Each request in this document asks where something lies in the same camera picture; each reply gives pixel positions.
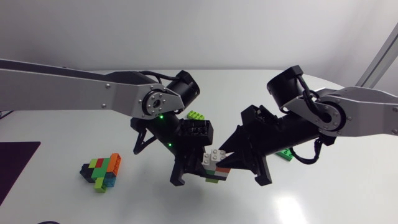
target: aluminum arm segment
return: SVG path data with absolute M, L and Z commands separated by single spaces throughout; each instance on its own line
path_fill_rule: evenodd
M 153 119 L 180 109 L 179 94 L 139 72 L 100 75 L 0 60 L 0 110 L 113 110 Z

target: green lego brick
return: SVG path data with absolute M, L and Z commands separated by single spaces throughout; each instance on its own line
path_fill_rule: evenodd
M 278 156 L 286 159 L 287 161 L 291 161 L 293 159 L 293 155 L 289 149 L 282 150 L 276 153 Z
M 206 170 L 206 173 L 208 175 L 214 175 L 215 172 L 216 172 L 215 170 Z
M 189 114 L 187 115 L 187 118 L 188 119 L 197 119 L 197 120 L 204 120 L 205 119 L 205 117 L 202 114 L 197 113 L 195 111 L 189 112 Z
M 97 164 L 98 159 L 92 159 L 90 161 L 90 164 L 88 165 L 88 168 L 95 168 L 95 164 Z
M 217 183 L 218 183 L 218 180 L 206 178 L 206 182 L 210 182 L 210 183 L 217 184 Z
M 91 178 L 93 180 L 97 179 L 98 177 L 105 177 L 106 169 L 108 168 L 110 158 L 105 158 L 102 166 L 100 168 L 94 168 L 93 174 Z
M 95 180 L 94 189 L 99 193 L 105 193 L 106 187 L 104 185 L 104 177 L 98 177 Z

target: white wall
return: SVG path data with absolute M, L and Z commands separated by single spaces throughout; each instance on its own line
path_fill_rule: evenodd
M 396 0 L 5 0 L 0 57 L 86 70 L 299 64 L 348 86 L 397 22 Z

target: stacked lego bricks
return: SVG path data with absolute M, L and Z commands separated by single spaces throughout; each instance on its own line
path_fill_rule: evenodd
M 118 176 L 121 157 L 112 153 L 110 158 L 92 159 L 89 164 L 83 164 L 80 174 L 89 182 L 95 183 L 97 192 L 105 193 L 107 187 L 113 187 Z

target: orange lego brick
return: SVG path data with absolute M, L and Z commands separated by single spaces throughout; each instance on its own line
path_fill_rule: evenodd
M 216 171 L 218 172 L 225 172 L 229 173 L 231 171 L 231 168 L 221 168 L 221 167 L 216 167 Z
M 119 166 L 121 162 L 121 157 L 118 153 L 112 153 L 111 160 L 109 162 L 108 168 L 106 169 L 107 172 L 113 172 L 115 176 L 118 175 Z

